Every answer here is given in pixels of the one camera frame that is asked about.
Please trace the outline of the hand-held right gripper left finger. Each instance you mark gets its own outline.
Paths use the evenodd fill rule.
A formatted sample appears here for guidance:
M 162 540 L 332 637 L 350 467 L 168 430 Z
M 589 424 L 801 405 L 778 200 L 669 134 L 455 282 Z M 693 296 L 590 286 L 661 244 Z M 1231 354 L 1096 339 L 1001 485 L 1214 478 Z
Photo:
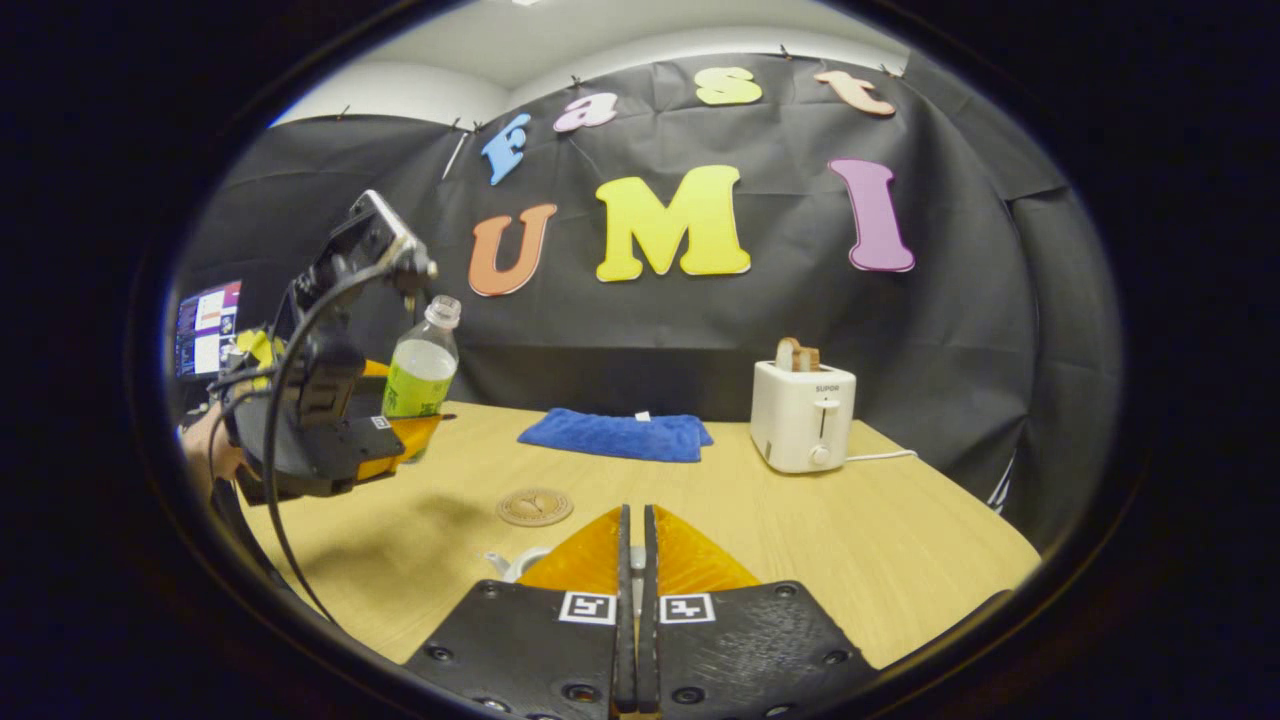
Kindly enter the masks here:
M 618 506 L 516 582 L 480 580 L 407 660 L 424 680 L 511 717 L 637 708 L 631 512 Z

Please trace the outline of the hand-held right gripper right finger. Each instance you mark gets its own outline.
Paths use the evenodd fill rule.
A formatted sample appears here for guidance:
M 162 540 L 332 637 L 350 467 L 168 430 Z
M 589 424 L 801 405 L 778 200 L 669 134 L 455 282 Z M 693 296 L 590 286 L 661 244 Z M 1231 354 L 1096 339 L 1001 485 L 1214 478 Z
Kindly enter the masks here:
M 756 580 L 655 505 L 644 534 L 640 714 L 814 717 L 877 676 L 804 584 Z

